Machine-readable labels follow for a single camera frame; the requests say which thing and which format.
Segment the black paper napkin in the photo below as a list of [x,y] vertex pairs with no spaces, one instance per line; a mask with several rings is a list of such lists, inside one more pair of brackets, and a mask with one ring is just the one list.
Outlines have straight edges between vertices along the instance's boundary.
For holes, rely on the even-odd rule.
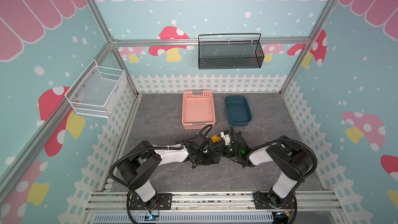
[[198,161],[199,165],[211,165],[218,164],[221,157],[224,156],[223,149],[224,143],[217,142],[213,143],[210,149],[206,151],[199,150]]

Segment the orange plastic spoon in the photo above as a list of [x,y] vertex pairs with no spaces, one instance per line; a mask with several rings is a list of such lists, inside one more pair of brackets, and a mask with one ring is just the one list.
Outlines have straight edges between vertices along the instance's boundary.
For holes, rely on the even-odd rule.
[[211,137],[211,141],[212,141],[213,143],[216,143],[216,142],[219,141],[219,137],[218,137],[217,135],[213,135],[213,136]]

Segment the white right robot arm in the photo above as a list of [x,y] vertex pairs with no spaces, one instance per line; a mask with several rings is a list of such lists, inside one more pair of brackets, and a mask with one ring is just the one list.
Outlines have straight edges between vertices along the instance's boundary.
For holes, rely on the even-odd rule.
[[266,202],[274,209],[282,208],[298,186],[312,175],[318,165],[315,153],[304,143],[287,136],[249,148],[243,137],[231,138],[222,154],[245,167],[274,162],[281,174],[268,192]]

